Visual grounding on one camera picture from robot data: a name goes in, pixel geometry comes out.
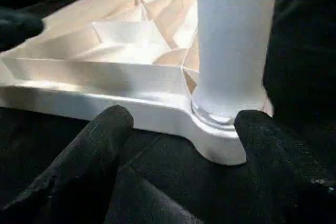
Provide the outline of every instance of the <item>black fabric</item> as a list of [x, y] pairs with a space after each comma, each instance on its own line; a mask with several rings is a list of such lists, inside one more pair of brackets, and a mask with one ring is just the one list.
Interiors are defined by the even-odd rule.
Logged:
[[168, 195], [126, 167], [117, 177], [105, 223], [203, 223]]
[[1, 223], [102, 223], [118, 153], [132, 128], [133, 118], [123, 107], [103, 111], [0, 211]]

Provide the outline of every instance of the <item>gloved hand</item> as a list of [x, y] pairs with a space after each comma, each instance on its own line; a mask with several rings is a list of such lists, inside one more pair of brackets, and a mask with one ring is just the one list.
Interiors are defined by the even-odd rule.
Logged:
[[273, 118], [235, 122], [273, 223], [336, 223], [336, 0], [277, 0], [264, 87]]
[[0, 52], [39, 35], [43, 28], [42, 20], [31, 14], [0, 7]]

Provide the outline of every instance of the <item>white cylinder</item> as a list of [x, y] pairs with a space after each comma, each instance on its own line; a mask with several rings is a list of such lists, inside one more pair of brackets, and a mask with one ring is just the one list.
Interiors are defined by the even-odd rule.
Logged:
[[262, 108], [262, 75], [274, 1], [198, 0], [196, 114], [227, 123], [240, 110]]

